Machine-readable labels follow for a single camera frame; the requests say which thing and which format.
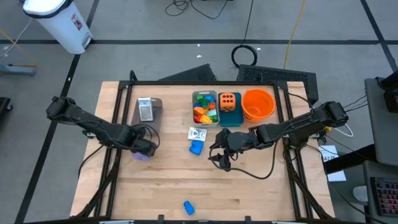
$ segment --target purple object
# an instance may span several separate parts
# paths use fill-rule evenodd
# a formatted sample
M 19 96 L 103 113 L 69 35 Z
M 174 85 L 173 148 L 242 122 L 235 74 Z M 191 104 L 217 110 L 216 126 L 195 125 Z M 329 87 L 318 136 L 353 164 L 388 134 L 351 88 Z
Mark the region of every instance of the purple object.
M 147 157 L 147 156 L 145 156 L 145 155 L 142 155 L 142 154 L 139 153 L 139 152 L 133 153 L 133 154 L 132 154 L 132 157 L 135 158 L 135 159 L 142 160 L 142 161 L 149 161 L 149 157 Z

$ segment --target yellow cable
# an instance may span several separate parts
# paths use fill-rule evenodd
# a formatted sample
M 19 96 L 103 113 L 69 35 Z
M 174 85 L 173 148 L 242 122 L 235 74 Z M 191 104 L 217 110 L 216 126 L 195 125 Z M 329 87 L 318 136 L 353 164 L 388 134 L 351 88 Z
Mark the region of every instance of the yellow cable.
M 287 44 L 286 54 L 285 54 L 284 69 L 286 69 L 286 63 L 287 63 L 287 57 L 288 57 L 288 55 L 289 55 L 290 44 L 292 43 L 294 34 L 296 33 L 297 26 L 298 26 L 298 24 L 300 23 L 301 15 L 303 14 L 303 11 L 304 11 L 304 6 L 305 6 L 305 0 L 303 0 L 303 4 L 301 5 L 300 14 L 298 15 L 296 24 L 294 25 L 293 33 L 292 33 L 292 35 L 290 36 L 289 43 Z
M 27 52 L 25 52 L 22 48 L 20 48 L 19 45 L 16 44 L 16 43 L 12 40 L 12 38 L 9 37 L 9 36 L 7 35 L 7 33 L 6 33 L 4 30 L 0 30 L 0 33 L 2 33 L 12 44 L 14 44 L 14 45 L 19 49 L 19 51 L 20 51 L 22 54 L 25 55 L 25 57 L 27 57 L 29 60 L 35 61 L 35 60 L 33 59 L 33 57 L 30 56 Z

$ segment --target green block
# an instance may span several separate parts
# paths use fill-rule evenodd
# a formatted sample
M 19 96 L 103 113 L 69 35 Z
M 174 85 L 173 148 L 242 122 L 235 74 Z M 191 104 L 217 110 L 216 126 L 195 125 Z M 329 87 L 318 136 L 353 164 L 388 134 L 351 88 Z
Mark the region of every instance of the green block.
M 197 103 L 202 103 L 203 100 L 203 96 L 201 94 L 197 94 Z
M 218 121 L 218 116 L 217 115 L 211 116 L 210 119 L 212 120 L 213 123 L 215 123 Z
M 201 105 L 204 109 L 208 109 L 209 108 L 209 102 L 207 102 L 206 99 L 202 99 L 201 101 Z

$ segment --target table leg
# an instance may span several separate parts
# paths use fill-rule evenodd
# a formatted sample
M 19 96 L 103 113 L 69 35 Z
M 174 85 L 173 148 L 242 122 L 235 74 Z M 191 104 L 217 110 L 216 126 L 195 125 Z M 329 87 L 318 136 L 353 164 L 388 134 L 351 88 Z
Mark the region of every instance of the table leg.
M 374 144 L 325 162 L 325 170 L 327 174 L 332 174 L 343 169 L 361 165 L 366 160 L 377 162 Z

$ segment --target orange bucket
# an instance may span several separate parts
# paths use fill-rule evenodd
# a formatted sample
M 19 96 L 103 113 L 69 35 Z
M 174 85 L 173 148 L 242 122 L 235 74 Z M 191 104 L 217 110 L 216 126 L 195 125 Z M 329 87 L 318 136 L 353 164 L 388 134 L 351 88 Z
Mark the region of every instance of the orange bucket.
M 275 100 L 267 91 L 255 88 L 244 93 L 242 108 L 247 121 L 258 122 L 274 113 Z

